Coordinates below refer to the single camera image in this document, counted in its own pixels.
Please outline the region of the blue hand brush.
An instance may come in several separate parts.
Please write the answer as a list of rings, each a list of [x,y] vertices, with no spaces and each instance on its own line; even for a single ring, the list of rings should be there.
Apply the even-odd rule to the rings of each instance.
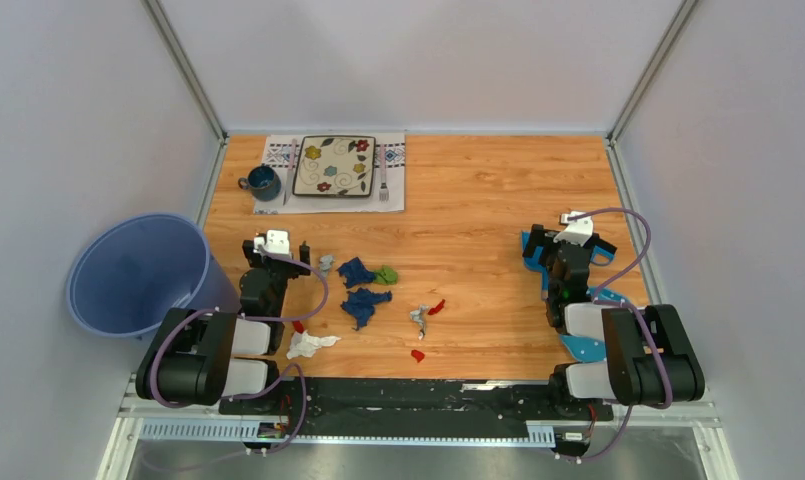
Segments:
[[[590,239],[586,246],[591,252],[590,263],[596,266],[610,265],[615,259],[618,250],[617,246],[598,237]]]

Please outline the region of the dark blue paper scrap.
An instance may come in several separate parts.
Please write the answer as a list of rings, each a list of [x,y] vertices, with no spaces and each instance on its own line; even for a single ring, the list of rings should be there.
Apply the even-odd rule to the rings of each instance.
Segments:
[[[354,318],[354,330],[358,331],[368,325],[378,304],[390,302],[392,298],[393,294],[390,291],[373,292],[359,288],[348,292],[347,299],[341,303],[341,309]]]
[[[370,284],[376,279],[376,274],[368,270],[359,257],[354,257],[343,263],[337,268],[337,272],[344,278],[346,289],[352,289],[362,284]]]

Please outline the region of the green paper scrap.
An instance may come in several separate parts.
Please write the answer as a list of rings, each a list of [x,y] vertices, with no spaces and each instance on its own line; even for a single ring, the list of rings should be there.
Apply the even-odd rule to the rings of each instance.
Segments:
[[[389,265],[382,265],[379,269],[374,270],[374,282],[380,285],[395,285],[398,283],[399,275],[395,269]]]

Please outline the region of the white paper scrap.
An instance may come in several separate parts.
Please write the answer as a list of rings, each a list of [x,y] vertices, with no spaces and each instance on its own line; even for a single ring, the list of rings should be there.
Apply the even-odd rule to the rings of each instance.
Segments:
[[[286,358],[289,360],[300,357],[311,358],[320,349],[332,347],[340,340],[339,336],[334,335],[319,337],[310,335],[307,332],[295,332],[291,337]]]

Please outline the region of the blue plastic waste bin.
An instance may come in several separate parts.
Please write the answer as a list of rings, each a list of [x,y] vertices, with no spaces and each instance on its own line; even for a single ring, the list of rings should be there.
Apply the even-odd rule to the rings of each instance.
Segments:
[[[153,334],[172,308],[240,308],[205,234],[170,213],[129,218],[93,240],[73,263],[66,302],[80,327],[113,338]]]

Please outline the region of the blue plastic dustpan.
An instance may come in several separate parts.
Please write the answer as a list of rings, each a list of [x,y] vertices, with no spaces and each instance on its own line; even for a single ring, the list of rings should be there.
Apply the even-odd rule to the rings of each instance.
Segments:
[[[540,224],[533,224],[529,231],[521,232],[523,264],[528,270],[540,274],[540,296],[543,301],[549,296],[549,274],[543,259],[547,241],[547,230]]]

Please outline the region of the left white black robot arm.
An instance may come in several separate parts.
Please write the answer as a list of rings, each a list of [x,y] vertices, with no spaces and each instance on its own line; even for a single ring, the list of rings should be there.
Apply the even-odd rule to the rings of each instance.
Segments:
[[[241,248],[249,265],[226,305],[167,311],[136,372],[139,397],[166,408],[245,403],[261,415],[282,405],[279,372],[267,356],[281,344],[289,281],[314,273],[311,249],[292,253],[284,231],[270,230]]]

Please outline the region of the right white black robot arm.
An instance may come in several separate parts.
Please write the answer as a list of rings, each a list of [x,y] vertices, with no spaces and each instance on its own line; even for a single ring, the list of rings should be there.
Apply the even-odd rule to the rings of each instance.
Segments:
[[[660,407],[702,399],[705,377],[677,309],[638,307],[609,289],[590,285],[590,269],[606,266],[617,248],[596,233],[576,243],[535,224],[521,234],[524,265],[541,276],[546,319],[573,362],[551,376],[548,404],[576,417],[589,400]]]

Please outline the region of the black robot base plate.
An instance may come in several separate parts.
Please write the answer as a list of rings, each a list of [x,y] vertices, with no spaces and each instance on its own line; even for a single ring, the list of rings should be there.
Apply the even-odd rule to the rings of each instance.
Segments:
[[[261,398],[221,402],[223,415],[271,415],[296,421],[300,434],[356,437],[514,439],[530,421],[609,421],[600,401],[570,400],[545,383],[486,388],[482,382],[435,379],[284,380]]]

